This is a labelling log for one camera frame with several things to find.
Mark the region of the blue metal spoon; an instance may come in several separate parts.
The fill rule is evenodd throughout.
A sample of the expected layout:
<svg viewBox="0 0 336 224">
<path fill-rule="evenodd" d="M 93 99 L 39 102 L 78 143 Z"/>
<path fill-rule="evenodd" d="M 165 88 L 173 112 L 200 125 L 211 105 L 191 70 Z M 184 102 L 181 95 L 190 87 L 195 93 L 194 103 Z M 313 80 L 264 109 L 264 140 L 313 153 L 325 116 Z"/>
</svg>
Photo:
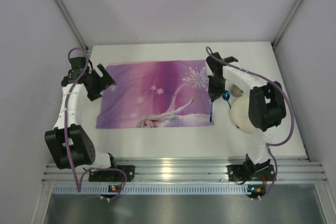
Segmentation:
<svg viewBox="0 0 336 224">
<path fill-rule="evenodd" d="M 231 109 L 231 104 L 230 104 L 230 92 L 229 91 L 225 91 L 224 94 L 222 94 L 222 98 L 228 103 L 229 108 Z"/>
</svg>

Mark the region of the small beige cup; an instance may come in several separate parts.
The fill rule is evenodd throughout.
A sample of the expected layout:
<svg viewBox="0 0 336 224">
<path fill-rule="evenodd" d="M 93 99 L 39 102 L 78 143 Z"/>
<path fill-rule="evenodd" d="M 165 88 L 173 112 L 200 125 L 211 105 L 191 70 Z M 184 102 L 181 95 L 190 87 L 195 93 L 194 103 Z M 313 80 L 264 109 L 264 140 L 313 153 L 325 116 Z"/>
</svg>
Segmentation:
<svg viewBox="0 0 336 224">
<path fill-rule="evenodd" d="M 241 90 L 237 85 L 232 84 L 231 88 L 230 88 L 230 93 L 231 95 L 233 95 L 234 97 L 241 97 L 244 92 L 243 90 Z"/>
</svg>

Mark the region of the blue metal fork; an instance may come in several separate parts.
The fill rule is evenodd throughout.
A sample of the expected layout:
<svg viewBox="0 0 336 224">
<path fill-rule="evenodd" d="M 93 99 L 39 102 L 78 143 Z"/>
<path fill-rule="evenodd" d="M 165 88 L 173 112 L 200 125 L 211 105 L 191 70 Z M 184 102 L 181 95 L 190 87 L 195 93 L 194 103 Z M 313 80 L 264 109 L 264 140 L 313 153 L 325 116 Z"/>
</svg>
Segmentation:
<svg viewBox="0 0 336 224">
<path fill-rule="evenodd" d="M 211 110 L 209 114 L 209 122 L 212 123 L 213 122 L 213 101 L 210 100 L 210 102 L 211 102 Z"/>
</svg>

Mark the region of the cream round plate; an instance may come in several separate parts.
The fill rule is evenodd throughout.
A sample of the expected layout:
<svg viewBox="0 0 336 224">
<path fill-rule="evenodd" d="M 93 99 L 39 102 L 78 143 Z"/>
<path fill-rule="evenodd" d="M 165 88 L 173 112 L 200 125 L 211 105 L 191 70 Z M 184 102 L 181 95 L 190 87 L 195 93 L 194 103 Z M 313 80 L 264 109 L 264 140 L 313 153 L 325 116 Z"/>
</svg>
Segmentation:
<svg viewBox="0 0 336 224">
<path fill-rule="evenodd" d="M 246 133 L 253 133 L 254 126 L 252 125 L 249 116 L 249 100 L 246 96 L 237 98 L 231 106 L 231 117 L 236 126 Z"/>
</svg>

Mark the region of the purple printed placemat cloth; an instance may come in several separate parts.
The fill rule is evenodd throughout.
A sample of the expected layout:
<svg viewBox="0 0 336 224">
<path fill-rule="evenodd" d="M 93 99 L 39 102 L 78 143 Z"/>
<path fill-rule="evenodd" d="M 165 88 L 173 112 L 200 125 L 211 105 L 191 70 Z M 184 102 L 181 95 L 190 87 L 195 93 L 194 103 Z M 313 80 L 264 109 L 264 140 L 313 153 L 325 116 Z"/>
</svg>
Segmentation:
<svg viewBox="0 0 336 224">
<path fill-rule="evenodd" d="M 98 129 L 212 126 L 205 60 L 109 65 Z"/>
</svg>

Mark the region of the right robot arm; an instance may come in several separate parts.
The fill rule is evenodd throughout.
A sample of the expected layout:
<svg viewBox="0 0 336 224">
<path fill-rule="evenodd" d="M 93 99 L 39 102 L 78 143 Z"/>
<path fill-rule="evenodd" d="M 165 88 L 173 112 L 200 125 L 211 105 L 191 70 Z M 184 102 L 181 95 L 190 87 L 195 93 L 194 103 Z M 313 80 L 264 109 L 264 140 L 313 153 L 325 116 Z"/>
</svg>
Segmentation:
<svg viewBox="0 0 336 224">
<path fill-rule="evenodd" d="M 254 166 L 269 162 L 275 129 L 287 115 L 285 103 L 288 99 L 281 84 L 241 68 L 234 57 L 222 59 L 210 47 L 206 47 L 206 51 L 206 63 L 212 72 L 208 76 L 210 100 L 214 102 L 223 97 L 228 82 L 242 90 L 243 96 L 232 104 L 231 112 L 233 119 L 241 116 L 251 124 L 252 139 L 247 147 L 246 161 Z"/>
</svg>

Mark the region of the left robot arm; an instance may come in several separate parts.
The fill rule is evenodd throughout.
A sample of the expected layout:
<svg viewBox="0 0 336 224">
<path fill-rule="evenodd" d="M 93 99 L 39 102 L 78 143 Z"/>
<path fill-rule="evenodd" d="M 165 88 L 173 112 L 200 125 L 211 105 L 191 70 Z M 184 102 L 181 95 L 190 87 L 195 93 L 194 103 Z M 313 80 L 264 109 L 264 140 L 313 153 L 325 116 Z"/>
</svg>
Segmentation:
<svg viewBox="0 0 336 224">
<path fill-rule="evenodd" d="M 94 143 L 82 127 L 83 104 L 102 97 L 101 92 L 115 85 L 103 65 L 97 65 L 102 76 L 86 57 L 69 59 L 71 69 L 61 82 L 62 104 L 57 122 L 52 130 L 45 132 L 45 142 L 59 169 L 78 166 L 110 168 L 113 157 L 98 152 Z"/>
</svg>

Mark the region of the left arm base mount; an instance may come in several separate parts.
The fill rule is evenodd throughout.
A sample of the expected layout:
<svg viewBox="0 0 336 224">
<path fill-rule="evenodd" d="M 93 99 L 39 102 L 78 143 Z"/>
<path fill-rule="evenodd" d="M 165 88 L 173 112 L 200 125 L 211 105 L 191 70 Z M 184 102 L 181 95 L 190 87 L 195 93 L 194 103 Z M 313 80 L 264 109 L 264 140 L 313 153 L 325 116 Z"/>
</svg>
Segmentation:
<svg viewBox="0 0 336 224">
<path fill-rule="evenodd" d="M 90 182 L 130 182 L 135 176 L 135 166 L 134 165 L 118 165 L 117 169 L 122 170 L 126 174 L 126 180 L 124 180 L 124 175 L 118 171 L 111 170 L 98 170 L 90 172 L 89 181 Z"/>
</svg>

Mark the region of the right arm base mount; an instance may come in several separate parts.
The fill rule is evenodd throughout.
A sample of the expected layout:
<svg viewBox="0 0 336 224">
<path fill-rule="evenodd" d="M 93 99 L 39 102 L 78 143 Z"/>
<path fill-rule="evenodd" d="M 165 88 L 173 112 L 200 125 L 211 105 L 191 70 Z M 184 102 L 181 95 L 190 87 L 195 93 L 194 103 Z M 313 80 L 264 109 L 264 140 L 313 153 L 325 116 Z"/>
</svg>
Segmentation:
<svg viewBox="0 0 336 224">
<path fill-rule="evenodd" d="M 271 182 L 275 177 L 275 170 L 272 165 L 258 172 L 249 172 L 243 165 L 228 165 L 228 180 L 242 184 L 245 182 Z"/>
</svg>

